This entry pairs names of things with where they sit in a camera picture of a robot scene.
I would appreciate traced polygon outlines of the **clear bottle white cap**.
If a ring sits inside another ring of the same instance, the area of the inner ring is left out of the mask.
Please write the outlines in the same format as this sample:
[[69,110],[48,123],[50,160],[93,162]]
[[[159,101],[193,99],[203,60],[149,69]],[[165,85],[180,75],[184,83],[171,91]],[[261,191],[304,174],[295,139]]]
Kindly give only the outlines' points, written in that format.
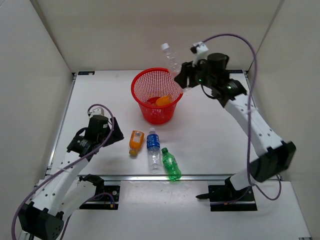
[[182,94],[185,92],[184,88],[181,87],[177,82],[175,82],[175,77],[177,77],[182,69],[181,62],[177,59],[177,54],[172,51],[168,43],[163,43],[161,46],[161,50],[166,56],[167,62],[168,62],[168,70],[172,76],[172,80],[175,83],[178,91]]

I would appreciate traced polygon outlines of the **clear bottle blue label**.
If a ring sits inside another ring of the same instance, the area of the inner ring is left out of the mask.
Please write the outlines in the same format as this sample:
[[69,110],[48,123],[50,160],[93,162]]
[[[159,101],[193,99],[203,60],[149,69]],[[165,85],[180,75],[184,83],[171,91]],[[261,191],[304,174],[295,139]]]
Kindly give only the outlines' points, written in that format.
[[151,127],[146,138],[148,167],[150,171],[157,172],[161,167],[160,139],[155,128]]

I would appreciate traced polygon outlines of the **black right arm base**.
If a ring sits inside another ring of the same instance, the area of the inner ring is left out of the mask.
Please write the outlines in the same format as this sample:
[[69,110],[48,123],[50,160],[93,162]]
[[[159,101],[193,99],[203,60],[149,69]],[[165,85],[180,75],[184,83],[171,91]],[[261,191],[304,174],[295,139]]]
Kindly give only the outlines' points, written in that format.
[[253,189],[247,186],[241,190],[235,190],[230,178],[224,181],[224,185],[208,185],[208,193],[196,196],[198,200],[209,200],[211,212],[253,212],[257,211],[257,204]]

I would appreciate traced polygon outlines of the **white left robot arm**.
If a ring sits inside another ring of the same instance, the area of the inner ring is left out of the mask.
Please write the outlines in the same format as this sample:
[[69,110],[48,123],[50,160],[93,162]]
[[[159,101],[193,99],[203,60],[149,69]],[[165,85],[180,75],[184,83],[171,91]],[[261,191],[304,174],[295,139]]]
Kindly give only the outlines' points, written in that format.
[[75,210],[88,201],[109,196],[101,177],[79,173],[101,148],[123,139],[115,117],[91,114],[88,126],[80,129],[67,146],[67,152],[78,154],[79,159],[64,160],[60,170],[39,184],[32,200],[19,208],[15,217],[22,230],[41,240],[62,238]]

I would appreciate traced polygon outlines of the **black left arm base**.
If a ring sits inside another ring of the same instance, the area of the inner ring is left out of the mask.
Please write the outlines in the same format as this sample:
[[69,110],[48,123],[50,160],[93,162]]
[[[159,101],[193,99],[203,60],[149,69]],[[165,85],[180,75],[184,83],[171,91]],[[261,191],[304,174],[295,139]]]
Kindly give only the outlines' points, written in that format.
[[119,183],[105,183],[101,177],[92,174],[78,179],[80,183],[88,182],[95,187],[93,197],[79,207],[81,210],[118,210],[121,189]]

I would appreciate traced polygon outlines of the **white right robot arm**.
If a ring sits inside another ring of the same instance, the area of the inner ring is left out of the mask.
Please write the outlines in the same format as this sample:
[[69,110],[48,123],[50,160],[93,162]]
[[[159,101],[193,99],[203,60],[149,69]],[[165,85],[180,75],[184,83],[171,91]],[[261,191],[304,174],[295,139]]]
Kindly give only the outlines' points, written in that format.
[[285,142],[262,118],[253,106],[252,98],[245,87],[236,79],[230,78],[227,71],[229,56],[211,53],[197,63],[184,62],[173,72],[174,81],[182,88],[211,89],[210,99],[217,100],[233,116],[248,137],[248,148],[253,148],[257,158],[246,161],[246,168],[224,181],[215,193],[198,195],[198,199],[226,197],[225,202],[239,200],[257,183],[286,171],[295,155],[293,142]]

